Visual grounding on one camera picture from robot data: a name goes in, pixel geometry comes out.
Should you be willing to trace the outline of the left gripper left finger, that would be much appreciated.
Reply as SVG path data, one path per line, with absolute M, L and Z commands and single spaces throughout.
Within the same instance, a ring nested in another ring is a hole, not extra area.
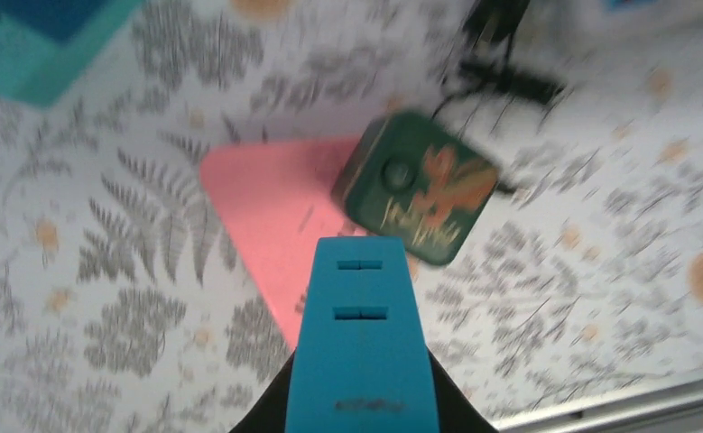
M 294 354 L 230 433 L 284 433 Z

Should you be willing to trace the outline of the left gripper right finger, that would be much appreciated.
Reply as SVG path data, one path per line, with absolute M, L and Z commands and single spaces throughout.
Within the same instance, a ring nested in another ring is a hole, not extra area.
M 497 433 L 470 403 L 436 356 L 429 352 L 440 433 Z

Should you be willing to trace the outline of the light blue plug adapter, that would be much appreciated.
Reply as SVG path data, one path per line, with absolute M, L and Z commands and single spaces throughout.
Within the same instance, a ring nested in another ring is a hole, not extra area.
M 319 239 L 285 429 L 439 431 L 430 359 L 400 239 Z

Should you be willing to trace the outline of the dark green cube adapter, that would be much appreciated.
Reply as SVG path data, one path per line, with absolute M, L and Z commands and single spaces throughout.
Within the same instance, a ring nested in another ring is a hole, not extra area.
M 402 239 L 433 266 L 451 263 L 499 183 L 485 156 L 426 115 L 405 110 L 367 126 L 332 189 L 368 233 Z

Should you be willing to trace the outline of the dark blue cube socket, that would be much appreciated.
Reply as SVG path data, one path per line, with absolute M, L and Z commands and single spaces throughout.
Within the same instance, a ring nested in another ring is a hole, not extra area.
M 106 5 L 107 0 L 0 0 L 0 18 L 54 41 L 67 41 Z

